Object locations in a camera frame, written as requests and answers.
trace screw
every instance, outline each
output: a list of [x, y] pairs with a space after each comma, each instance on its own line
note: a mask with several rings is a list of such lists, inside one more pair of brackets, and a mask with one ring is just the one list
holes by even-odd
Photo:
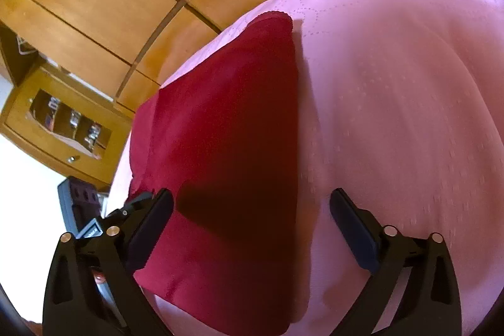
[[397, 228], [392, 225], [387, 225], [383, 228], [383, 232], [385, 232], [385, 235], [388, 235], [389, 237], [395, 237], [397, 235]]
[[437, 232], [434, 232], [432, 234], [432, 240], [440, 244], [443, 242], [443, 236], [441, 234], [438, 234]]
[[72, 234], [70, 232], [65, 232], [63, 235], [60, 236], [60, 241], [62, 243], [68, 242], [71, 239], [72, 239]]
[[109, 237], [115, 237], [119, 232], [121, 232], [120, 228], [116, 225], [112, 225], [107, 229], [107, 235]]

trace metal knob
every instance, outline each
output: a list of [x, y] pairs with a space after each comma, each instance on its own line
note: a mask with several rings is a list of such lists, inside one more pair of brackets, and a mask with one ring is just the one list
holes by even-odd
[[77, 161], [81, 156], [71, 156], [69, 157], [69, 159], [67, 160], [70, 164]]

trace white wall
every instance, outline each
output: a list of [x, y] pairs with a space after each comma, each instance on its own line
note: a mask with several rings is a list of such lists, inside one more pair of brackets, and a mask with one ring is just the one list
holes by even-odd
[[[0, 110], [10, 88], [0, 76]], [[38, 323], [49, 266], [65, 232], [57, 195], [64, 179], [0, 135], [0, 282], [19, 314]]]

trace pink bedsheet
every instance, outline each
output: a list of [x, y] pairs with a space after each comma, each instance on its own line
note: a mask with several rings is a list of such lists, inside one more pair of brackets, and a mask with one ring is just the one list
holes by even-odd
[[[405, 235], [444, 235], [469, 334], [504, 286], [504, 0], [269, 0], [165, 85], [269, 10], [294, 19], [301, 79], [298, 289], [286, 334], [329, 335], [367, 280], [329, 214], [340, 186]], [[110, 210], [127, 197], [128, 153]], [[219, 334], [148, 297], [176, 336]]]

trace red cloth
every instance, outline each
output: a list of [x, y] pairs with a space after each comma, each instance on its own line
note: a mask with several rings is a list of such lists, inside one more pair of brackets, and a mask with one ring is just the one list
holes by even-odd
[[297, 201], [292, 20], [257, 17], [137, 112], [129, 194], [166, 187], [176, 211], [142, 287], [231, 336], [290, 324]]

